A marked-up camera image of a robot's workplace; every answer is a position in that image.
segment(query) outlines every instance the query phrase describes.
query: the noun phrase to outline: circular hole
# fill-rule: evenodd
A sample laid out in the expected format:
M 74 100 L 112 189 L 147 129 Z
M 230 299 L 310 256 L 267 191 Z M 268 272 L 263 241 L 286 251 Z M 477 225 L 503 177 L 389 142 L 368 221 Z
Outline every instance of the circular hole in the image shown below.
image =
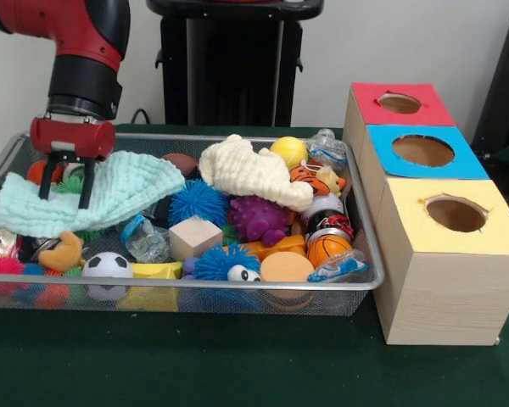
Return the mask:
M 379 98 L 383 109 L 398 114 L 414 114 L 421 108 L 421 103 L 411 96 L 401 93 L 385 93 Z
M 392 149 L 405 161 L 427 167 L 443 167 L 455 159 L 455 152 L 449 144 L 434 137 L 418 134 L 394 140 Z
M 436 198 L 426 208 L 433 220 L 452 231 L 478 231 L 486 223 L 484 211 L 463 198 Z

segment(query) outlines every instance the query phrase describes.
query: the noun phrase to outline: metal basket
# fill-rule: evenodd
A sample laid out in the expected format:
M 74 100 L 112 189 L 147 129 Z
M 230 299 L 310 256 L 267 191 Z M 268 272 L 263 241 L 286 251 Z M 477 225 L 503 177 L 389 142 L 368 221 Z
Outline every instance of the metal basket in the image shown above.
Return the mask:
M 115 150 L 148 153 L 157 157 L 181 152 L 199 158 L 210 144 L 224 139 L 210 136 L 118 134 Z M 255 151 L 258 151 L 268 147 L 275 138 L 256 137 L 249 140 Z M 195 280 L 0 275 L 0 308 L 352 315 L 367 292 L 383 282 L 384 269 L 355 158 L 350 149 L 347 155 L 349 168 L 340 175 L 351 186 L 346 205 L 355 229 L 353 247 L 364 252 L 370 267 L 367 272 L 351 273 L 346 282 L 250 282 L 246 285 L 241 282 Z M 14 137 L 0 154 L 0 188 L 10 171 L 25 176 L 30 165 L 43 158 L 32 148 L 26 134 Z M 132 259 L 122 247 L 116 232 L 87 245 L 86 258 L 103 251 L 113 251 Z M 87 295 L 87 288 L 91 285 L 123 287 L 126 296 L 116 303 L 97 302 Z M 19 287 L 23 288 L 23 295 L 18 295 Z M 287 300 L 276 300 L 283 297 Z

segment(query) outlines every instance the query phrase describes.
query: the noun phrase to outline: tennis ball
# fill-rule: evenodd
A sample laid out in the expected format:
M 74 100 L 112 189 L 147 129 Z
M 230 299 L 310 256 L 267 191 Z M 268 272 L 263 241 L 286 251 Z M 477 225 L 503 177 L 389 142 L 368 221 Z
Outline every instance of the tennis ball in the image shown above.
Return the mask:
M 305 144 L 296 137 L 282 137 L 271 145 L 270 150 L 285 160 L 288 170 L 309 158 Z

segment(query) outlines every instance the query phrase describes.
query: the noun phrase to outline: red robot arm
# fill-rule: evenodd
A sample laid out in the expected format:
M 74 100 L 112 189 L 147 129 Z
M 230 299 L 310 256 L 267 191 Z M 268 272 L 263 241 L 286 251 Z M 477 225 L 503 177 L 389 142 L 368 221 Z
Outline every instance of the red robot arm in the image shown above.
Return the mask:
M 33 147 L 49 154 L 40 198 L 48 197 L 57 162 L 83 162 L 86 208 L 94 160 L 115 143 L 106 120 L 115 118 L 122 93 L 117 73 L 130 34 L 128 0 L 0 0 L 0 30 L 56 43 L 46 114 L 31 125 Z

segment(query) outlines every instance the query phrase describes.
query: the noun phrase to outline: wooden box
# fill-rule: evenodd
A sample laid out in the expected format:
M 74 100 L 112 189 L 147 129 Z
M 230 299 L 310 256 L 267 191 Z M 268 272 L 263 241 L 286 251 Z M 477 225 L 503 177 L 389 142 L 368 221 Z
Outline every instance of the wooden box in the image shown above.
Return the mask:
M 509 314 L 509 208 L 492 181 L 389 178 L 377 235 L 388 344 L 495 343 Z
M 456 127 L 368 125 L 358 169 L 373 222 L 389 177 L 487 180 Z
M 358 163 L 368 125 L 455 126 L 455 122 L 432 85 L 353 83 L 344 139 Z

